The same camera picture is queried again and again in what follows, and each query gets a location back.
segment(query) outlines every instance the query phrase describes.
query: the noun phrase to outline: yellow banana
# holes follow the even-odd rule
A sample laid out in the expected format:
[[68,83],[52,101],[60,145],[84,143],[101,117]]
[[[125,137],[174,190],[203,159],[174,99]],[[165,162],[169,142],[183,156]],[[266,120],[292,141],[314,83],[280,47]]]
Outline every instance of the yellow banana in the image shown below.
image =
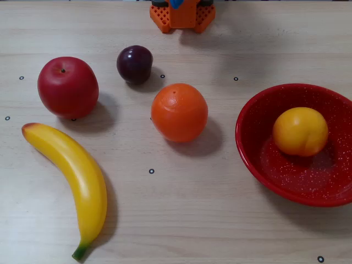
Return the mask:
[[62,171],[71,187],[81,234],[72,257],[80,260],[104,225],[107,195],[103,174],[92,156],[65,133],[38,123],[24,125],[22,133]]

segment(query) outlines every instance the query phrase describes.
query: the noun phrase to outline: orange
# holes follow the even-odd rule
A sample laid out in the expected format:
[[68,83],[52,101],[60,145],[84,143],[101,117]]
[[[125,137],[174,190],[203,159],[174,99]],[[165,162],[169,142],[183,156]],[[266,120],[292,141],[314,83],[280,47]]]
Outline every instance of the orange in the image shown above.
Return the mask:
[[313,156],[328,140],[328,125],[322,114],[312,108],[291,108],[276,120],[273,139],[286,154]]
[[155,97],[151,109],[157,130],[170,141],[187,142],[198,137],[208,118],[202,94],[188,84],[171,84]]

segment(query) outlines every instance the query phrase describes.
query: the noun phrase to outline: banana stem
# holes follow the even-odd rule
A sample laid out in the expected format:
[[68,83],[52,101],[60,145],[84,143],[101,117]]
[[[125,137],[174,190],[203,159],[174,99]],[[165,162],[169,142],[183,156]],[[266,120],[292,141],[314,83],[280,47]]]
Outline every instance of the banana stem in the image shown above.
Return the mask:
[[81,260],[84,256],[84,253],[87,251],[88,245],[79,244],[76,251],[73,252],[72,257],[75,260]]

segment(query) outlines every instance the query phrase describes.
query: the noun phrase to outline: plum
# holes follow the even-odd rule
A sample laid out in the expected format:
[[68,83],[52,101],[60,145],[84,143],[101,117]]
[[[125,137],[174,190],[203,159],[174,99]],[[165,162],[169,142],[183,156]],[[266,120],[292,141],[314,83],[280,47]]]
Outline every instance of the plum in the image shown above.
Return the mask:
[[117,57],[117,71],[131,84],[142,84],[150,77],[153,55],[145,47],[130,46],[123,49]]

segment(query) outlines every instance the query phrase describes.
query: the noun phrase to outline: speckled red bowl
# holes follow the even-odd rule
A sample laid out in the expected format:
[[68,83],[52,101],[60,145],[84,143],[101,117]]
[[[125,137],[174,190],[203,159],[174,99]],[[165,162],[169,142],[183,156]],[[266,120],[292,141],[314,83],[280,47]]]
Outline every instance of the speckled red bowl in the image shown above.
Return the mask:
[[[327,121],[327,145],[313,157],[285,155],[273,143],[275,120],[293,107],[313,108]],[[342,95],[309,84],[266,89],[243,107],[235,137],[249,171],[282,197],[310,206],[352,202],[352,102]]]

